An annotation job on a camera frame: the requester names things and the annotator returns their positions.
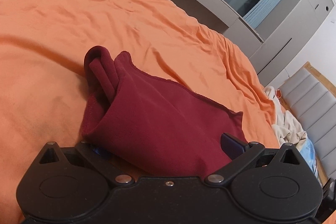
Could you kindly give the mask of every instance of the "white wall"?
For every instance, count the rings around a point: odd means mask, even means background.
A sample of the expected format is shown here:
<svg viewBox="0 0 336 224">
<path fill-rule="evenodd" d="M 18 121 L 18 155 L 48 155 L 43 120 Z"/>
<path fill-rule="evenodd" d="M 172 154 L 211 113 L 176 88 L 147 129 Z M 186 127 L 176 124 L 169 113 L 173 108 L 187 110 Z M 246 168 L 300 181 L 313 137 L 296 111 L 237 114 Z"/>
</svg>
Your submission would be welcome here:
<svg viewBox="0 0 336 224">
<path fill-rule="evenodd" d="M 286 73 L 292 76 L 307 61 L 336 85 L 336 6 L 303 49 L 270 85 L 278 88 L 288 78 Z"/>
</svg>

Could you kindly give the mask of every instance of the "wooden bed frame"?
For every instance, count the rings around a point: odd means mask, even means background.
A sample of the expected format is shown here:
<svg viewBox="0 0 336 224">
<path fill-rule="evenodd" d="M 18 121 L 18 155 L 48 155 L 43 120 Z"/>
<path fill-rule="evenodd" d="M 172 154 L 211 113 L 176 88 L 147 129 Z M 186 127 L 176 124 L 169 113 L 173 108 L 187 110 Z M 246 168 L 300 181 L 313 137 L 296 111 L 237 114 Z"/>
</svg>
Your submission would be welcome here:
<svg viewBox="0 0 336 224">
<path fill-rule="evenodd" d="M 315 69 L 309 62 L 305 63 L 303 65 L 303 68 L 308 70 L 322 85 L 324 85 L 336 97 L 336 87 L 327 78 L 325 78 L 317 69 Z M 281 105 L 286 110 L 292 112 L 291 108 L 282 97 L 279 100 Z M 318 156 L 316 156 L 316 161 L 320 180 L 322 182 L 322 185 L 325 185 L 326 182 L 328 181 L 328 177 L 326 176 L 326 173 L 323 169 L 323 166 Z"/>
</svg>

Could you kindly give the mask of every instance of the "black mount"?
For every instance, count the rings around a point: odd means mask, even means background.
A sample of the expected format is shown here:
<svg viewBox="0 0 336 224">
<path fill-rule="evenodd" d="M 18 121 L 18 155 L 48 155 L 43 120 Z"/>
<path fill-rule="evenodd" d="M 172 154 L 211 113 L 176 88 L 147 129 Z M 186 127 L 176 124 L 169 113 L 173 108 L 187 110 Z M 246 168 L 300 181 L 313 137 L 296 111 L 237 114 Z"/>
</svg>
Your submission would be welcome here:
<svg viewBox="0 0 336 224">
<path fill-rule="evenodd" d="M 336 209 L 335 182 L 322 189 L 294 145 L 265 149 L 223 134 L 231 163 L 198 177 L 141 177 L 137 182 L 81 142 L 48 142 L 17 188 L 34 223 L 311 223 Z"/>
</svg>

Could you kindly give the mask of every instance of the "dark red towel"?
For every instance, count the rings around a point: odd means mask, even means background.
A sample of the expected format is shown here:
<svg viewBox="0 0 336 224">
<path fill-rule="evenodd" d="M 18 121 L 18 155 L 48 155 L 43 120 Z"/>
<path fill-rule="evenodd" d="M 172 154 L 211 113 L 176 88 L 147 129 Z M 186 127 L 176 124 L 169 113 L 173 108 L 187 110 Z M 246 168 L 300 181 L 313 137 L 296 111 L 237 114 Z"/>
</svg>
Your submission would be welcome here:
<svg viewBox="0 0 336 224">
<path fill-rule="evenodd" d="M 146 74 L 128 52 L 113 61 L 107 49 L 93 47 L 84 69 L 83 137 L 153 175 L 205 177 L 231 161 L 221 149 L 223 132 L 246 141 L 242 112 Z"/>
</svg>

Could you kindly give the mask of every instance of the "upholstered headboard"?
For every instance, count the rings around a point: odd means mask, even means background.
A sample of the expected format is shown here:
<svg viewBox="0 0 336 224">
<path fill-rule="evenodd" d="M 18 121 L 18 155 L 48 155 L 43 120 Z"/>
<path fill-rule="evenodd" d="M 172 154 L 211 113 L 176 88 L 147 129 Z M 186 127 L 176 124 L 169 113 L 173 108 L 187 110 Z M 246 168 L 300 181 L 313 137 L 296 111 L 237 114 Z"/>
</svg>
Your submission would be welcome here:
<svg viewBox="0 0 336 224">
<path fill-rule="evenodd" d="M 335 86 L 307 62 L 280 90 L 313 142 L 325 175 L 336 179 Z"/>
</svg>

